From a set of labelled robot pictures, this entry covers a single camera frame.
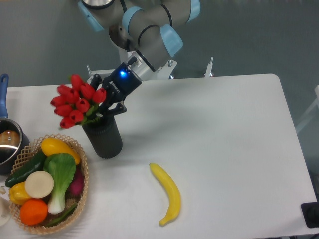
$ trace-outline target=yellow pepper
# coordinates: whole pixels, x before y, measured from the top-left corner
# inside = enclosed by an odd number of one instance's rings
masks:
[[[46,138],[41,144],[41,149],[47,157],[58,153],[68,153],[73,156],[76,165],[81,162],[80,156],[67,143],[57,138]]]
[[[15,184],[11,187],[9,189],[9,197],[13,203],[19,205],[23,205],[31,198],[25,190],[25,182]]]

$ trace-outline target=blue pot handle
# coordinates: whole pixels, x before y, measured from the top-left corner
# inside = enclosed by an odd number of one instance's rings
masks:
[[[0,118],[8,118],[6,109],[6,93],[8,90],[9,75],[2,74],[0,76]]]

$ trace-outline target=wicker basket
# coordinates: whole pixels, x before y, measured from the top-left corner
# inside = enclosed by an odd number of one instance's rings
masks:
[[[17,171],[20,167],[22,167],[26,162],[28,162],[40,149],[41,143],[44,139],[46,138],[57,138],[65,143],[67,143],[71,148],[73,148],[81,157],[81,169],[82,173],[84,175],[84,189],[82,192],[82,195],[79,197],[74,197],[70,193],[66,193],[65,195],[65,209],[68,209],[71,207],[74,203],[77,203],[78,206],[75,209],[75,211],[68,216],[64,221],[60,222],[58,225],[53,226],[53,227],[45,227],[48,222],[53,220],[54,218],[59,217],[62,213],[57,214],[57,215],[52,215],[48,214],[47,218],[38,225],[35,226],[27,226],[21,222],[20,219],[20,205],[17,205],[15,203],[10,203],[10,210],[12,214],[12,218],[19,224],[21,228],[23,228],[25,231],[28,231],[32,234],[50,234],[50,233],[55,233],[58,232],[68,225],[72,224],[77,217],[80,215],[82,212],[85,202],[86,202],[86,197],[87,197],[87,192],[88,192],[88,183],[89,183],[89,171],[88,171],[88,163],[87,163],[87,158],[85,155],[85,152],[81,145],[75,141],[74,139],[65,136],[65,135],[46,135],[45,137],[41,137],[38,140],[35,140],[34,142],[30,143],[29,146],[26,146],[22,151],[21,154],[18,156],[17,160],[15,161],[15,164],[13,166],[12,173]]]

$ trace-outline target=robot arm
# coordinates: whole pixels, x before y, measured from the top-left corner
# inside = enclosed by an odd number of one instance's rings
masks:
[[[81,0],[78,6],[95,31],[121,26],[134,50],[110,76],[93,77],[91,85],[97,88],[102,84],[108,93],[98,109],[102,115],[126,111],[126,96],[182,48],[182,39],[173,27],[186,24],[200,13],[199,0],[162,0],[148,10],[128,0]]]

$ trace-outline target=yellow banana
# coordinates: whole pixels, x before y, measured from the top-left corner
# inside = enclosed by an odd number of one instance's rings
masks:
[[[179,214],[181,208],[180,192],[172,178],[158,164],[150,163],[150,169],[152,174],[162,184],[168,194],[169,207],[165,217],[159,222],[159,224],[163,227],[168,222],[177,218]]]

